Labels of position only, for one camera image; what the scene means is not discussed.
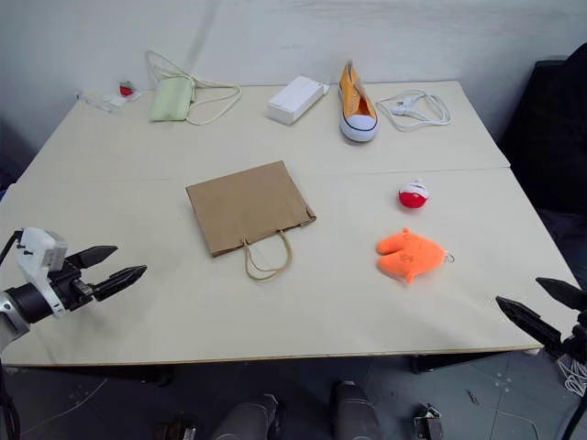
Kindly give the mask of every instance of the white box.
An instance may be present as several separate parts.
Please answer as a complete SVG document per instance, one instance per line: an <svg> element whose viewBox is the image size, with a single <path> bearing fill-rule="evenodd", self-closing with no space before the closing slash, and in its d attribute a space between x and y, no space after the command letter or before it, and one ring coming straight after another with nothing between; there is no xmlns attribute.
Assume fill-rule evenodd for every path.
<svg viewBox="0 0 587 440"><path fill-rule="evenodd" d="M328 87L328 84L298 76L267 103L268 116L289 126L324 96Z"/></svg>

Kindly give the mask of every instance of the red and white ball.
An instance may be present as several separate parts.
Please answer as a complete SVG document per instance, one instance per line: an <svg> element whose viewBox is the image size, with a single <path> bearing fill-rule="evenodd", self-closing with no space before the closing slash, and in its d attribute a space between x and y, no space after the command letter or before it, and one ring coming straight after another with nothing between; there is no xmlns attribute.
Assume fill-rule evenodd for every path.
<svg viewBox="0 0 587 440"><path fill-rule="evenodd" d="M424 206L430 194L426 186L416 179L412 183L408 183L399 192L400 202L406 208L420 208Z"/></svg>

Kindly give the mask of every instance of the red object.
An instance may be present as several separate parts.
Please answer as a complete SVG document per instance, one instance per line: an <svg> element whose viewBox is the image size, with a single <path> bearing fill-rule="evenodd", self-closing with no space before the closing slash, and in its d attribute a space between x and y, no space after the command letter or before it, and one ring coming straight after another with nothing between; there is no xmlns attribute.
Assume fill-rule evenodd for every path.
<svg viewBox="0 0 587 440"><path fill-rule="evenodd" d="M426 186L420 180L408 183L399 192L400 202L406 208L420 208L424 206L429 195Z"/></svg>
<svg viewBox="0 0 587 440"><path fill-rule="evenodd" d="M124 85L120 86L120 94L122 96L130 96L134 93L134 91L130 87L125 87Z"/></svg>

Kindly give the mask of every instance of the yellow sneaker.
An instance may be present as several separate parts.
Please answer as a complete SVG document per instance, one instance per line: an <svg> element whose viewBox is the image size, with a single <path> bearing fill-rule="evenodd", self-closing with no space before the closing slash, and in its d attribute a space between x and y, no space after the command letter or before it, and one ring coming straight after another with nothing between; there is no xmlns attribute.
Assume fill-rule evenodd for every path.
<svg viewBox="0 0 587 440"><path fill-rule="evenodd" d="M340 129L347 138L356 142L373 139L379 130L377 113L352 67L352 60L342 71L338 86L342 99Z"/></svg>

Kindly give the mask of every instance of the paper bag handle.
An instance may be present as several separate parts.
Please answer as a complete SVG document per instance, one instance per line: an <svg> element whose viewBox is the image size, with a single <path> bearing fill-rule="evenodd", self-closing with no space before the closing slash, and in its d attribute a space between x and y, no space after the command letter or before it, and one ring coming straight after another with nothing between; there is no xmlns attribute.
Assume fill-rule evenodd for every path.
<svg viewBox="0 0 587 440"><path fill-rule="evenodd" d="M280 268L262 269L259 266L257 266L257 264L255 263L255 260L253 259L253 255L250 252L250 247L249 247L249 243L247 243L247 239L244 238L242 240L243 247L245 248L245 271L247 272L247 276L249 278L251 278L252 280L255 280L255 281L269 280L269 279L273 278L274 276L279 275L281 272L286 270L290 264L292 264L292 246L290 245L290 242L287 239L287 237L285 236L285 234L283 233L283 231L280 230L280 231L277 231L277 233L279 234L279 237L282 238L283 244L285 245L285 251L287 252L287 260L285 260L285 263L283 263L283 266L281 266ZM265 277L258 277L256 275L253 275L252 273L250 273L249 262L259 272L270 272L271 274L269 274Z"/></svg>

